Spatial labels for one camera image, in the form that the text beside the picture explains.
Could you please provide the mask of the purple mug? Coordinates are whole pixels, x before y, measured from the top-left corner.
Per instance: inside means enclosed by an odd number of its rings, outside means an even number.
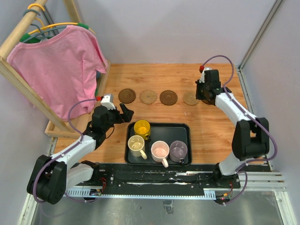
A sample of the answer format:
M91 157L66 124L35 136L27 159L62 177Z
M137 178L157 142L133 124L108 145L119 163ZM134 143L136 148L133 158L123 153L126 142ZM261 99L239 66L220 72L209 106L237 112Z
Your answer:
M175 163L180 163L183 165L185 163L184 159L187 153L188 153L188 147L182 141L174 141L170 145L169 157Z

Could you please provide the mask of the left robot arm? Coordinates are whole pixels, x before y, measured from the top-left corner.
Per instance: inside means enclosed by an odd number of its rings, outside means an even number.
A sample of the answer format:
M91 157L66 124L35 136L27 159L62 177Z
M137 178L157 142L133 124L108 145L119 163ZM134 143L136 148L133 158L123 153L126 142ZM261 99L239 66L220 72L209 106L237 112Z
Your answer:
M123 103L121 110L101 105L94 109L85 131L73 144L52 155L41 155L35 163L27 192L38 203L56 204L70 188L81 182L96 185L100 181L99 166L90 161L79 162L96 150L106 139L106 132L116 124L130 122L134 111Z

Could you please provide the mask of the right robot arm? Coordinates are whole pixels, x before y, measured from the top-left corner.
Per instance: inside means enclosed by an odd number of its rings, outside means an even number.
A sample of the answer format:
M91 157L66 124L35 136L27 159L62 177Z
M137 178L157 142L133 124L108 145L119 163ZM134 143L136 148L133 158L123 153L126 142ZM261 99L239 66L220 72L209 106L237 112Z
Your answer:
M269 122L258 118L240 104L228 88L221 86L219 71L200 66L201 78L196 83L196 98L222 110L235 126L232 153L215 165L212 181L219 188L246 164L269 153L270 142L266 132Z

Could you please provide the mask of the woven rattan coaster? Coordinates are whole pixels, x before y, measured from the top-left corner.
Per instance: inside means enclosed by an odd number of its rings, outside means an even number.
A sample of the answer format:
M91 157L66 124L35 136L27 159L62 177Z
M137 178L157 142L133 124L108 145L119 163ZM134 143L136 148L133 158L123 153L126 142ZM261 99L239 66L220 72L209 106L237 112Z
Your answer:
M187 105L196 105L199 102L199 100L196 98L195 93L191 91L184 93L183 100Z
M139 95L139 99L144 104L153 104L157 99L157 93L153 90L143 90Z

